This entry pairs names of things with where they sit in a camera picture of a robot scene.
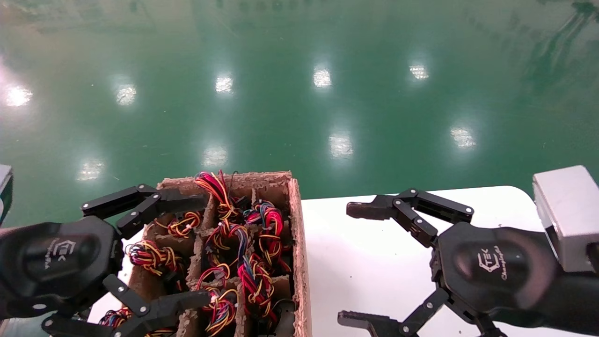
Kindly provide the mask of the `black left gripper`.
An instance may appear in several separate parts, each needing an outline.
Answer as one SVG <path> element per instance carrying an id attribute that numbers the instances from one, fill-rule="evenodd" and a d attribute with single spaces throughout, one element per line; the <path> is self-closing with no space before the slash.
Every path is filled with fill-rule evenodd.
<path id="1" fill-rule="evenodd" d="M 146 303 L 115 275 L 122 269 L 122 239 L 131 239 L 162 215 L 202 212 L 208 199 L 141 184 L 86 201 L 81 210 L 87 217 L 75 222 L 3 228 L 1 318 L 31 318 L 53 311 L 72 314 L 91 307 L 109 291 L 132 311 L 118 328 L 56 313 L 43 321 L 43 331 L 52 337 L 144 337 L 174 326 L 184 311 L 211 303 L 211 294 L 184 292 Z M 119 214 L 116 229 L 104 221 Z"/>

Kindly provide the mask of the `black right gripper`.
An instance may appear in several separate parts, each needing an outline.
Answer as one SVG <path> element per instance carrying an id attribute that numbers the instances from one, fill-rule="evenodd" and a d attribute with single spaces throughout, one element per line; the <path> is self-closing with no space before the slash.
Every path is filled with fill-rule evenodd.
<path id="1" fill-rule="evenodd" d="M 438 235 L 422 213 L 454 225 Z M 441 288 L 403 322 L 340 311 L 342 326 L 365 329 L 372 337 L 417 337 L 449 303 L 468 323 L 487 315 L 520 328 L 598 334 L 598 276 L 564 271 L 545 233 L 475 227 L 469 224 L 472 207 L 417 189 L 376 195 L 369 203 L 348 202 L 346 214 L 355 219 L 395 220 L 421 245 L 434 248 L 432 279 Z"/>

